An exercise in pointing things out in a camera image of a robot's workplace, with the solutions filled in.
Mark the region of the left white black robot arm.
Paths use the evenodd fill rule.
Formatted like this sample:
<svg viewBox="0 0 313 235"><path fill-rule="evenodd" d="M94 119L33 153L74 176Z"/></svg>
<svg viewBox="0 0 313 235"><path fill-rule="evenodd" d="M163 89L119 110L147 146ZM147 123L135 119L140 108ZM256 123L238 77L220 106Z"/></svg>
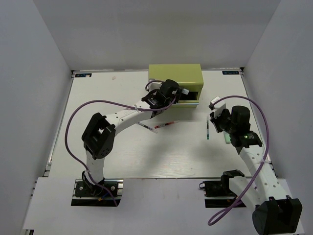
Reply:
<svg viewBox="0 0 313 235"><path fill-rule="evenodd" d="M104 159L113 149L114 138L134 124L162 114L169 105L179 101L182 90L177 82L167 79L133 106L113 114L96 113L91 117L82 134L88 168L82 179L92 195L104 191Z"/></svg>

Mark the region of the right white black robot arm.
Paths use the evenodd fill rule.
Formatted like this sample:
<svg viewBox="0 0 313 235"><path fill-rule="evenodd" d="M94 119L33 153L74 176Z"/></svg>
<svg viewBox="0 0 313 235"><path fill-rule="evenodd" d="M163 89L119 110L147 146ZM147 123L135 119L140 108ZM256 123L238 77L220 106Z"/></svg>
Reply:
<svg viewBox="0 0 313 235"><path fill-rule="evenodd" d="M226 195L238 196L252 210L252 222L260 235L293 234L302 212L299 199L291 198L279 183L259 136L250 129L250 110L245 106L225 105L210 107L210 121L218 133L230 135L230 142L246 164L252 178L240 171L225 171L221 190Z"/></svg>

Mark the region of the green metal drawer chest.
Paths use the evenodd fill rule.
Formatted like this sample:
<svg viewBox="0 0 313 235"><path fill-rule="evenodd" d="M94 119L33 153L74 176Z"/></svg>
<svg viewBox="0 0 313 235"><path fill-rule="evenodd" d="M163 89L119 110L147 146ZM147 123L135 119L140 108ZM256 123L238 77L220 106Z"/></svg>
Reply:
<svg viewBox="0 0 313 235"><path fill-rule="evenodd" d="M200 64L150 64L148 80L155 79L176 81L180 87L189 90L182 94L174 107L196 108L199 105L201 91L204 85Z"/></svg>

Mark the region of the green highlighter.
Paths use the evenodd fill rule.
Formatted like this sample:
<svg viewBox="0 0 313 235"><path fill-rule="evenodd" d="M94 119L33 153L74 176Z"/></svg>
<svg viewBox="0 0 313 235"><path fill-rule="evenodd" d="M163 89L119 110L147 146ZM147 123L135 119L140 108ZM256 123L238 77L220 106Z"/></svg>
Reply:
<svg viewBox="0 0 313 235"><path fill-rule="evenodd" d="M224 132L224 140L226 144L231 144L230 135L227 132Z"/></svg>

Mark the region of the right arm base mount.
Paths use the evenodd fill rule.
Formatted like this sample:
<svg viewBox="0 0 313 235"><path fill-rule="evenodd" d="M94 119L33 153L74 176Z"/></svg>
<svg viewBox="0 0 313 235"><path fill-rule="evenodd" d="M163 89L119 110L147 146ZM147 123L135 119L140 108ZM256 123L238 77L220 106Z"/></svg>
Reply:
<svg viewBox="0 0 313 235"><path fill-rule="evenodd" d="M207 209L231 206L247 186L245 175L240 170L224 171L218 180L206 180L199 183L204 192Z"/></svg>

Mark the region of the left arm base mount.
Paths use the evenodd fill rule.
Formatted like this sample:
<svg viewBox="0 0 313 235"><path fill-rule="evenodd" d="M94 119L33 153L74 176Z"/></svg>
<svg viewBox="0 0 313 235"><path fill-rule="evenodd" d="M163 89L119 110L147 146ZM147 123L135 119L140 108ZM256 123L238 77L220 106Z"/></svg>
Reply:
<svg viewBox="0 0 313 235"><path fill-rule="evenodd" d="M103 188L95 186L95 191L92 192L87 184L82 179L76 179L71 200L71 206L80 207L116 207L119 205L122 192L122 179L106 179L104 186L114 196L116 203L110 194Z"/></svg>

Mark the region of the blue highlighter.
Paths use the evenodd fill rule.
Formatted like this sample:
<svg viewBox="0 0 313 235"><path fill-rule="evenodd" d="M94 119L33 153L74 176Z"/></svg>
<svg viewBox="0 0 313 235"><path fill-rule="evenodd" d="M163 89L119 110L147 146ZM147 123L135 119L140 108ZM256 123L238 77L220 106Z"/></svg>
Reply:
<svg viewBox="0 0 313 235"><path fill-rule="evenodd" d="M185 94L185 95L188 95L189 94L189 90L188 89L182 89L181 93Z"/></svg>

